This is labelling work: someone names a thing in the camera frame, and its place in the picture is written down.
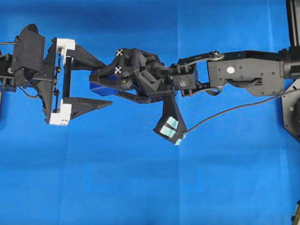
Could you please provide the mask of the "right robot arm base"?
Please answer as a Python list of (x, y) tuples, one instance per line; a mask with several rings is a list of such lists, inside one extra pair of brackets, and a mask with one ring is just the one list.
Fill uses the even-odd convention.
[(286, 1), (290, 47), (284, 56), (284, 78), (293, 80), (282, 96), (286, 131), (300, 140), (300, 2)]

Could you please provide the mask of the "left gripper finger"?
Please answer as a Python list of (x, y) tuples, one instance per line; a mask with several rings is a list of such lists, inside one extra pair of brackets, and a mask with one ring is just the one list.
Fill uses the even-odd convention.
[(83, 114), (112, 105), (112, 101), (104, 101), (82, 97), (64, 97), (60, 101), (58, 112), (50, 113), (46, 123), (67, 126), (69, 122)]
[(77, 45), (75, 40), (67, 38), (58, 38), (56, 42), (56, 51), (61, 50), (63, 57), (63, 66), (66, 64), (67, 57), (72, 58), (72, 70), (97, 70), (105, 67), (105, 64), (94, 57), (82, 46)]

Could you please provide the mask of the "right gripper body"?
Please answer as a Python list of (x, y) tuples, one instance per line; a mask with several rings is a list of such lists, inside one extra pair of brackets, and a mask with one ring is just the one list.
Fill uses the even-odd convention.
[(159, 57), (150, 52), (141, 50), (139, 54), (139, 72), (135, 75), (138, 87), (150, 98), (163, 98), (174, 89), (173, 69), (165, 67)]

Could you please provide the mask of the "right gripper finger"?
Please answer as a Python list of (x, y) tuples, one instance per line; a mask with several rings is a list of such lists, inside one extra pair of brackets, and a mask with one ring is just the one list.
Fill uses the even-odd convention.
[(93, 71), (89, 82), (115, 90), (140, 90), (135, 75), (139, 72), (139, 54), (137, 48), (118, 49), (112, 63)]
[(148, 97), (145, 93), (142, 91), (136, 91), (136, 94), (131, 94), (126, 91), (120, 91), (117, 94), (115, 94), (116, 97), (124, 98), (128, 101), (132, 101), (138, 104), (151, 104), (155, 103), (150, 97)]

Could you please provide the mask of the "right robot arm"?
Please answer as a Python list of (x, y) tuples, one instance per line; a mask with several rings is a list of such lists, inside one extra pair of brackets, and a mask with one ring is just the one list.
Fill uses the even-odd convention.
[(240, 51), (199, 54), (165, 66), (156, 54), (140, 49), (118, 49), (111, 64), (93, 71), (90, 83), (107, 94), (139, 103), (167, 101), (181, 92), (218, 95), (226, 84), (253, 96), (283, 93), (286, 79), (300, 76), (300, 48), (275, 52)]

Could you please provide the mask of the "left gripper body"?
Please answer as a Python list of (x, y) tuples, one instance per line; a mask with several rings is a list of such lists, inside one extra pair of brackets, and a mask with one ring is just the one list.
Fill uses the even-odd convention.
[[(70, 77), (72, 58), (67, 56), (67, 50), (72, 49), (72, 40), (66, 38), (54, 38), (48, 54), (44, 59), (45, 79), (37, 83), (39, 97), (43, 103), (43, 112), (46, 123), (69, 123), (71, 120), (72, 104), (70, 97)], [(60, 108), (56, 112), (52, 111), (53, 92), (57, 83), (56, 74), (56, 54), (59, 55), (59, 65), (64, 69), (64, 84)]]

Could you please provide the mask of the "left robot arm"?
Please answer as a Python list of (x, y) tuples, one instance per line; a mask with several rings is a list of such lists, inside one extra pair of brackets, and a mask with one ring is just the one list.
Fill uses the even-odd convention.
[(102, 64), (74, 40), (54, 38), (46, 56), (45, 38), (28, 29), (12, 44), (13, 53), (0, 56), (0, 90), (35, 89), (34, 98), (41, 99), (47, 124), (66, 126), (80, 115), (112, 104), (69, 96), (72, 70), (93, 70)]

